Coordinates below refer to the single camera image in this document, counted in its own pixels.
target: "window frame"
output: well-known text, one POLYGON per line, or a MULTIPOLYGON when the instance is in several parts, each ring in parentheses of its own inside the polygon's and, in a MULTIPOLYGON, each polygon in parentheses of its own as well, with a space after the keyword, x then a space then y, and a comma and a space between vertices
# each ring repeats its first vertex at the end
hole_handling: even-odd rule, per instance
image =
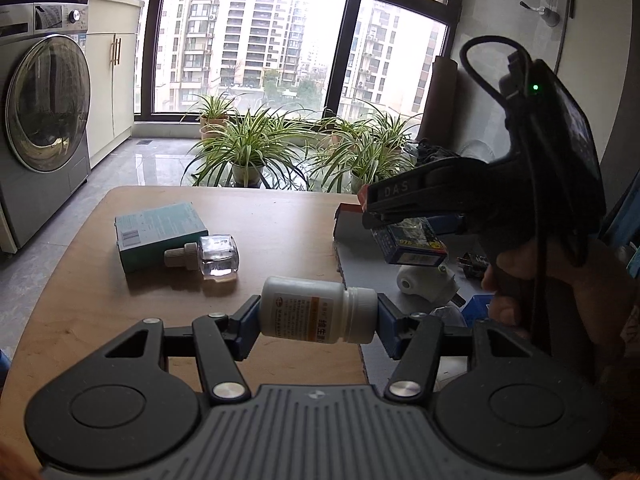
MULTIPOLYGON (((447 0, 441 3, 436 0, 378 0, 380 2, 400 7, 415 14, 425 16, 442 23, 447 27, 442 48, 442 55, 450 57, 456 27, 462 10, 462 0, 447 0)), ((134 115, 136 121, 180 121, 181 113, 155 112, 154 92, 156 79, 156 56, 158 53, 158 37, 160 29, 160 15, 163 0, 148 0, 148 11, 146 14, 144 43, 142 47, 142 73, 140 87, 140 113, 134 115)), ((355 28, 360 10, 361 0, 346 0, 340 30, 338 33, 334 60, 330 69, 328 90, 324 102, 324 116, 334 116, 338 111, 340 96, 342 94, 342 83, 347 70, 351 43, 356 37, 355 28)), ((191 14, 184 9, 183 14, 191 14)), ((389 18, 389 28, 395 28, 395 16, 389 18)), ((197 114, 187 114, 185 121, 196 122, 197 114)))

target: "bottle cap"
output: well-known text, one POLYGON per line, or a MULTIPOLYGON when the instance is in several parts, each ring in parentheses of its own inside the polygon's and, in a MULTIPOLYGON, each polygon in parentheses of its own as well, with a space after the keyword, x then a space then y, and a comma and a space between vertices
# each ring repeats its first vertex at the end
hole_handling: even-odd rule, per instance
POLYGON ((378 295, 372 288, 350 286, 350 315, 344 329, 346 343, 371 343, 378 321, 378 295))
POLYGON ((164 264, 167 267, 186 267, 187 270, 198 270, 198 244, 191 242, 184 247, 167 249, 164 252, 164 264))

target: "orange stripe on label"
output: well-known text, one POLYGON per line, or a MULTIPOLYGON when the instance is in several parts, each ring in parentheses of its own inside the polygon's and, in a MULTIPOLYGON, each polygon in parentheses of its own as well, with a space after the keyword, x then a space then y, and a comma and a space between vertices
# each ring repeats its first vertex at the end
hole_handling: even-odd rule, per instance
POLYGON ((320 298, 311 297, 311 304, 309 305, 309 324, 306 327, 306 340, 316 340, 316 327, 318 326, 318 311, 320 305, 320 298))

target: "washing machine control panel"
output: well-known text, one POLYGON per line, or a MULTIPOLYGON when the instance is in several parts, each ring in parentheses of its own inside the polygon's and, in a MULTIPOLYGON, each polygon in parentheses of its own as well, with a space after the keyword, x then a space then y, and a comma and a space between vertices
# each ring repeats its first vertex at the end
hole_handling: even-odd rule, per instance
POLYGON ((86 32, 89 28, 87 4, 34 4, 35 30, 86 32))

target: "white pill bottle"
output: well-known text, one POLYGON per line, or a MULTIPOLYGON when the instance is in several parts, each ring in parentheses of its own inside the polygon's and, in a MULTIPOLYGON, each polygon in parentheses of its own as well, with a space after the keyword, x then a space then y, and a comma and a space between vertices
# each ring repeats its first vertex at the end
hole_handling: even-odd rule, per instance
POLYGON ((260 298, 264 335, 300 341, 370 343, 376 331, 378 295, 371 288, 270 276, 260 298))

